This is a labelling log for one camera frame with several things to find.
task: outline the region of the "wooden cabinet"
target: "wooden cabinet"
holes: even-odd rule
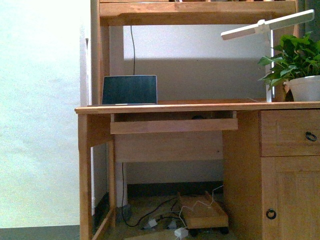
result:
[[[226,210],[240,240],[320,239],[320,144],[306,138],[320,135],[319,113],[238,112],[238,131],[223,133]]]
[[[261,166],[262,213],[276,212],[262,216],[262,239],[320,239],[320,156],[263,157]]]

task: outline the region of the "drawer pull ring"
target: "drawer pull ring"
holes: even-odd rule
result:
[[[275,210],[273,210],[272,208],[268,209],[268,211],[266,211],[266,217],[270,220],[273,220],[277,217],[277,213]]]
[[[311,142],[315,142],[315,141],[317,141],[317,139],[318,139],[316,135],[312,134],[312,133],[309,132],[309,131],[307,131],[307,132],[305,133],[305,137],[306,137],[306,139],[308,139],[308,140],[311,141]]]

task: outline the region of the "desk lamp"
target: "desk lamp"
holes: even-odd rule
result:
[[[266,56],[273,57],[274,53],[272,51],[273,45],[270,41],[269,34],[272,35],[272,30],[286,28],[296,24],[302,24],[312,21],[315,18],[315,11],[313,9],[298,12],[288,16],[283,16],[275,18],[272,20],[265,21],[264,19],[259,20],[256,24],[249,26],[239,27],[233,30],[224,31],[221,33],[223,40],[230,40],[235,38],[244,37],[252,34],[264,34],[266,46]],[[270,66],[265,67],[265,73],[269,73]],[[266,86],[266,101],[270,103],[272,101],[272,92],[269,90],[269,86]]]

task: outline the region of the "baseboard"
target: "baseboard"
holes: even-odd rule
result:
[[[79,240],[79,225],[1,228],[0,240]]]
[[[153,196],[172,196],[180,192],[187,194],[204,194],[223,185],[223,181],[202,181],[202,182],[171,182],[171,183],[147,183],[147,184],[128,184],[128,198],[153,197]],[[223,187],[217,189],[215,193],[223,193]]]

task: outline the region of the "white wall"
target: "white wall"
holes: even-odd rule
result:
[[[0,228],[79,224],[83,3],[0,1]]]
[[[158,77],[159,100],[265,98],[265,74],[257,62],[264,56],[261,35],[222,41],[220,33],[241,25],[133,26],[135,74]],[[130,27],[111,34],[111,66],[119,74],[133,74],[133,44]],[[223,160],[201,162],[128,163],[127,183],[221,181]]]

